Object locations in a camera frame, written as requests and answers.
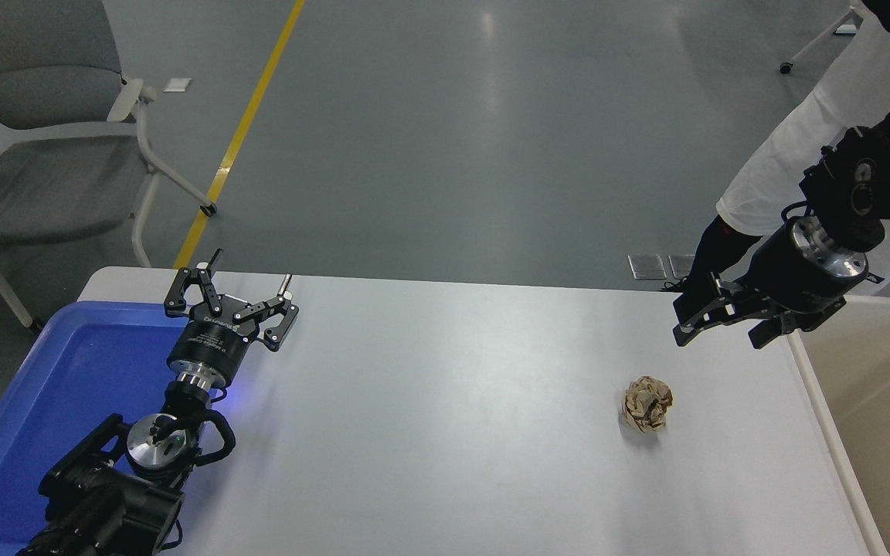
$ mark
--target yellow floor line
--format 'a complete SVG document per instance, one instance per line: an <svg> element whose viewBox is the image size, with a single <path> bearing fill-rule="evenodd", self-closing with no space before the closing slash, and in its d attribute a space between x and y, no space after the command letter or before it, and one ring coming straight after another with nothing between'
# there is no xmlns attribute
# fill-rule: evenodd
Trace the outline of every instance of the yellow floor line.
<svg viewBox="0 0 890 556"><path fill-rule="evenodd" d="M212 187L209 187L208 196L213 202L219 200L219 194L222 193L223 187L226 186L226 179L229 177L230 170L233 169L233 162L236 162L236 156L239 154L239 149L243 146L246 133L250 131L253 118L256 117L256 111L259 110L260 101L262 101L263 95L266 93L267 86L270 85L270 78L273 77L274 70L277 69L277 63L280 61L281 54L284 53L287 39L290 38L290 33L294 31L294 24L296 24L297 16L301 14L301 7L303 6L304 0L294 1L294 7L290 10L290 15L287 16L284 29L280 32L280 38L277 39L277 44L273 47L273 52L270 53L270 59L267 60L266 67L263 68L263 73L260 74L259 82L256 84L256 88L250 98L250 104L246 105L243 119L239 120L239 127L236 128L233 140L229 143L229 148L226 149L226 155L223 156L222 163L219 164L219 170L215 173L215 179L212 180ZM191 262L191 257L194 256L195 249L198 247L198 241L201 240L201 235L205 231L207 222L208 217L204 215L204 212L198 211L194 222L191 224L191 229L188 231L188 236L184 239L180 253L177 253L177 259L174 260L174 268L187 266Z"/></svg>

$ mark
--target white lab coat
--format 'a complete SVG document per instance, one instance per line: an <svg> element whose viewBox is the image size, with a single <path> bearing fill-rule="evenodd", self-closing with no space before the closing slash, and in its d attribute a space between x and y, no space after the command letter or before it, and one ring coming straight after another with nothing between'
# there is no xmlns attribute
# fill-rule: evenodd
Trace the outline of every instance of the white lab coat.
<svg viewBox="0 0 890 556"><path fill-rule="evenodd" d="M803 170L818 161L847 127L873 126L890 110L890 34L868 14L850 45L830 65L802 104L782 120L739 170L717 201L727 224L750 236L767 236L782 222L781 210L804 198ZM890 281L890 221L885 242L868 254L870 271L885 279L851 292L872 295Z"/></svg>

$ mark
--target chair leg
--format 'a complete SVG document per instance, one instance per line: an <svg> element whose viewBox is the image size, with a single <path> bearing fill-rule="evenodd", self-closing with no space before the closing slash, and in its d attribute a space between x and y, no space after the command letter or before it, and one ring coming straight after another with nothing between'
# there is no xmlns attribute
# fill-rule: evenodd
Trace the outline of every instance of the chair leg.
<svg viewBox="0 0 890 556"><path fill-rule="evenodd" d="M139 144L139 152L142 153L142 157L149 162L150 166L156 168L160 173L170 178L170 181L177 184L178 187L183 189L188 195L194 197L201 203L202 212L206 215L215 214L215 203L212 203L212 199L209 199L209 196L201 193L197 187L191 184L188 180L184 179L184 176L179 174L177 170L170 168L170 165L166 162L163 162L159 156L153 152L151 145L149 145L149 136L148 136L148 116L146 116L146 104L139 103L137 105L137 112L135 112L135 117L137 118L137 140Z"/></svg>
<svg viewBox="0 0 890 556"><path fill-rule="evenodd" d="M146 185L146 191L144 192L144 196L142 196L142 201L139 203L139 209L137 210L137 215L135 215L135 221L133 222L133 253L137 257L137 263L139 266L144 268L152 268L153 265L149 262L149 257L146 256L146 250L142 246L142 231L146 226L146 219L149 218L149 212L153 208L153 199L156 197L156 184L160 181L160 174L153 172L151 177L149 177L149 184Z"/></svg>
<svg viewBox="0 0 890 556"><path fill-rule="evenodd" d="M6 277L2 275L2 271L0 271L0 296L5 300L6 305L9 306L15 317L19 319L20 324L27 328L32 327L32 317L29 316L29 311L22 305L19 296L15 295L15 291L9 285L9 282L6 281Z"/></svg>
<svg viewBox="0 0 890 556"><path fill-rule="evenodd" d="M847 13L840 17L837 21L834 21L833 24L830 24L830 27L823 29L823 32L820 32L815 39L812 39L808 45L802 47L798 53L795 53L795 56L792 56L791 59L788 59L786 63L781 63L781 73L788 73L791 71L792 66L795 66L795 62L800 59L800 57L805 56L805 53L808 53L813 46L818 45L819 42L822 42L823 39L826 39L827 36L833 35L834 32L837 31L837 28L840 25L843 25L847 20L856 21L856 14L854 13L854 9L847 10Z"/></svg>

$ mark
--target chair backrest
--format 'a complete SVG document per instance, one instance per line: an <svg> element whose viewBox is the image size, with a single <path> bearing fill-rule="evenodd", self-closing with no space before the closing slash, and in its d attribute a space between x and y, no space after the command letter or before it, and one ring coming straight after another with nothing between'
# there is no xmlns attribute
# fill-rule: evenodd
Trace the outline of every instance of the chair backrest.
<svg viewBox="0 0 890 556"><path fill-rule="evenodd" d="M99 0L0 0L0 122L104 122L121 66Z"/></svg>

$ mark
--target robotic arm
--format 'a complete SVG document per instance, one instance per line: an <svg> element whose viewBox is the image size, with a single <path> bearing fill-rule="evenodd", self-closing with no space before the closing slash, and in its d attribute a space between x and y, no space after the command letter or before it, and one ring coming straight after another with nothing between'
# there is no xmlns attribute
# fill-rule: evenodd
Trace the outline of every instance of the robotic arm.
<svg viewBox="0 0 890 556"><path fill-rule="evenodd" d="M675 342L685 346L720 324L760 319L755 348L794 330L813 331L844 306L844 294L873 279L865 253L890 219L890 112L874 127L851 127L805 171L806 201L782 211L785 224L757 249L734 282L719 275L674 301ZM802 217L788 217L807 207Z"/></svg>
<svg viewBox="0 0 890 556"><path fill-rule="evenodd" d="M189 320L167 356L177 378L164 391L163 408L135 423L110 415L46 473L39 493L49 498L49 524L18 555L151 556L180 544L180 524L177 541L165 539L184 502L188 475L236 447L232 427L212 403L225 397L252 342L279 351L297 317L287 291L290 275L275 297L260 303L216 292L212 275L220 253L205 268L180 269L163 302L167 317ZM188 309L184 294L191 286L200 287L202 302ZM261 337L260 325L276 314L283 314L282 321ZM222 397L211 398L213 388ZM223 440L212 453L199 446L206 422ZM113 440L114 448L106 450ZM114 468L121 457L134 475Z"/></svg>

